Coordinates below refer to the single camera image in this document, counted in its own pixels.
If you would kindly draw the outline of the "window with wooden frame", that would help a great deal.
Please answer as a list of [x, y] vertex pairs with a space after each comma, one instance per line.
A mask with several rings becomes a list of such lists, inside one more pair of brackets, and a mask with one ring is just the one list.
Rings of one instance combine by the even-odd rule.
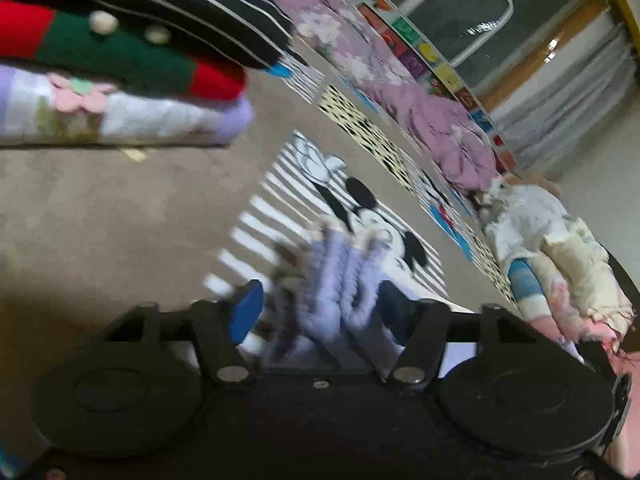
[[[614, 3], [513, 0], [512, 18], [458, 67], [458, 74], [486, 110], [494, 110]], [[426, 0], [409, 18], [446, 58], [453, 58], [505, 10], [506, 0]]]

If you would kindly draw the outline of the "Mickey Mouse brown blanket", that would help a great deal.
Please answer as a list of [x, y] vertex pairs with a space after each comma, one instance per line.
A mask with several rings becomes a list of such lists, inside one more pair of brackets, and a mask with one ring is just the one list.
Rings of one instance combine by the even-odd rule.
[[250, 74], [255, 118], [228, 148], [1, 154], [1, 444], [21, 460], [43, 449], [32, 383], [137, 304], [179, 310], [250, 280], [271, 286], [303, 267], [309, 229], [330, 210], [315, 166], [346, 208], [347, 179], [378, 215], [417, 240], [425, 266], [398, 276], [421, 296], [472, 311], [505, 304], [487, 272], [420, 200], [318, 104]]

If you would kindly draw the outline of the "grey curtain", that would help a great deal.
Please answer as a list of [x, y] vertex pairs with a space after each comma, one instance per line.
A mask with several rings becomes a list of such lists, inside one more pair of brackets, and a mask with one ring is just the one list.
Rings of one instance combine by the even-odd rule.
[[519, 170], [552, 166], [622, 104], [636, 82], [623, 26], [586, 30], [491, 112]]

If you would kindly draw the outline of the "cream bedding pile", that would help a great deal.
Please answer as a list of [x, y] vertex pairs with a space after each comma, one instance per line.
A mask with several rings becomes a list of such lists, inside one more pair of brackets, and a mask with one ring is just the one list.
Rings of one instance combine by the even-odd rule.
[[634, 322], [634, 308], [608, 262], [608, 253], [581, 218], [542, 239], [528, 260], [560, 334], [571, 341], [619, 344]]

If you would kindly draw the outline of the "pink floral quilt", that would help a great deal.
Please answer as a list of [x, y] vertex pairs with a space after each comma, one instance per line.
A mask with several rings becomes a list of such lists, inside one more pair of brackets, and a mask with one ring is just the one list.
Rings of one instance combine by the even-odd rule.
[[348, 0], [273, 0], [306, 41], [355, 88], [411, 134], [461, 191], [498, 177], [494, 151], [463, 105], [428, 93]]

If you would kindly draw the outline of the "lavender sweatpants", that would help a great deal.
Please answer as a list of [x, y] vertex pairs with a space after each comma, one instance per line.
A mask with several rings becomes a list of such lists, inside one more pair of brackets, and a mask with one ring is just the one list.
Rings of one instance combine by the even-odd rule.
[[273, 291], [273, 333], [262, 357], [266, 370], [375, 372], [382, 379], [402, 347], [378, 313], [378, 289], [389, 281], [411, 300], [425, 295], [390, 267], [390, 248], [372, 229], [349, 233], [322, 217], [310, 231], [303, 269], [282, 276]]

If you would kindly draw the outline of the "lavender floral folded garment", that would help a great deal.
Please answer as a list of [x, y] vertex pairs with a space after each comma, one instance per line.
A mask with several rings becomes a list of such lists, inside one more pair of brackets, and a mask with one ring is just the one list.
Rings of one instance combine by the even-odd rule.
[[1, 67], [3, 146], [224, 146], [253, 119], [246, 96], [200, 105], [135, 96], [102, 81]]

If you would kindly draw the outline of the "red green folded sweater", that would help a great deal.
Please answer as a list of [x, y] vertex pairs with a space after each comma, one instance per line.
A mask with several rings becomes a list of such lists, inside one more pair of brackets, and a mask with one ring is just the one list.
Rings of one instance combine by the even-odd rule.
[[13, 0], [1, 3], [1, 57], [99, 77], [151, 96], [232, 101], [246, 85], [238, 64], [190, 58], [126, 30], [101, 36], [87, 15]]

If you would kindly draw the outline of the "colourful alphabet foam board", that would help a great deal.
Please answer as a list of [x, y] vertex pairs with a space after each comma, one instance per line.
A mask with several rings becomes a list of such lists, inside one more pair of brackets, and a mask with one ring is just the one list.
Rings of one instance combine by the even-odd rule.
[[442, 96], [448, 96], [463, 105], [472, 121], [488, 134], [500, 170], [511, 171], [518, 166], [515, 156], [506, 145], [506, 140], [496, 128], [484, 104], [458, 74], [458, 67], [497, 35], [512, 18], [513, 0], [506, 0], [506, 10], [495, 24], [478, 32], [469, 47], [453, 58], [446, 58], [434, 42], [409, 18], [409, 13], [426, 0], [404, 0], [401, 4], [395, 4], [392, 0], [347, 1], [356, 6], [370, 25], [380, 33], [396, 58], [399, 58], [413, 78], [423, 84], [428, 92], [439, 92]]

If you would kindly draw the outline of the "blue striped sock garment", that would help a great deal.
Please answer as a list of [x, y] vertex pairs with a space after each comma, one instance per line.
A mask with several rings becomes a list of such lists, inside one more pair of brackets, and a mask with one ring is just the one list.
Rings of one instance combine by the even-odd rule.
[[518, 310], [525, 321], [530, 322], [551, 315], [544, 290], [525, 259], [515, 259], [511, 262], [508, 279]]

